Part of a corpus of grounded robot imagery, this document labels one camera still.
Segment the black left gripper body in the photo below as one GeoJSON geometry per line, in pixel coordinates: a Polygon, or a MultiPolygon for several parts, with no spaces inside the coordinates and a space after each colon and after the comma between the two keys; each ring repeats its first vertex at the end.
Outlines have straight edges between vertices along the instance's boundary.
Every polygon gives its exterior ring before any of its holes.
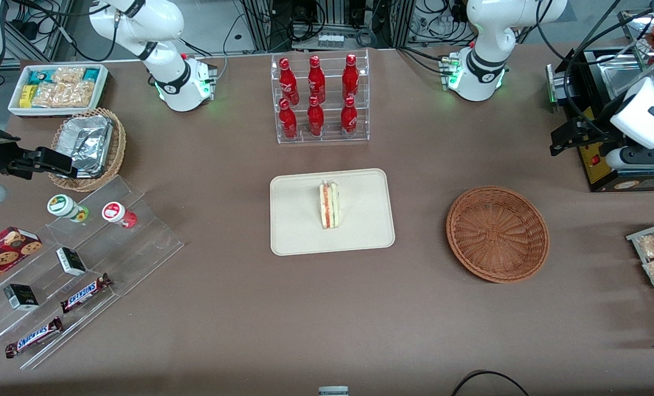
{"type": "Polygon", "coordinates": [[[620,149],[623,141],[618,141],[618,136],[611,133],[603,133],[593,127],[590,122],[572,122],[575,135],[571,138],[571,145],[576,147],[596,145],[598,155],[601,158],[610,155],[613,150],[620,149]]]}

